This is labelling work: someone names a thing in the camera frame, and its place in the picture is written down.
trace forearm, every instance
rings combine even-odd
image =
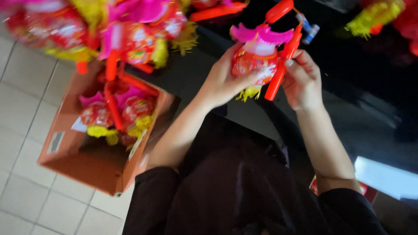
[[[325,108],[296,114],[315,172],[332,179],[354,179],[353,165]]]
[[[193,99],[154,147],[147,169],[157,166],[177,169],[209,111],[207,105]]]

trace tile floor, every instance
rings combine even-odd
[[[14,42],[0,27],[0,235],[116,235],[133,188],[107,196],[38,166],[71,63]]]

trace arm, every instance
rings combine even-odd
[[[257,73],[238,79],[231,76],[231,59],[241,46],[236,44],[229,48],[213,65],[196,97],[156,144],[150,154],[147,170],[158,166],[169,166],[177,170],[209,111],[227,103],[258,80]]]
[[[322,102],[321,73],[306,51],[297,50],[286,61],[283,88],[296,111],[303,140],[315,170],[318,192],[336,188],[360,191],[354,167],[338,138]]]

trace person's right hand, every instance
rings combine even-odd
[[[283,89],[290,107],[298,111],[312,111],[324,106],[322,102],[321,72],[305,50],[296,50],[293,59],[285,61]]]

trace orange cardboard box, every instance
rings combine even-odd
[[[108,146],[106,141],[71,129],[83,109],[79,95],[93,96],[103,89],[96,75],[103,69],[100,62],[89,63],[88,73],[73,75],[42,148],[38,164],[112,196],[120,196],[136,175],[146,167],[149,153],[170,126],[179,100],[159,87],[155,118],[141,143],[129,152],[124,146]]]

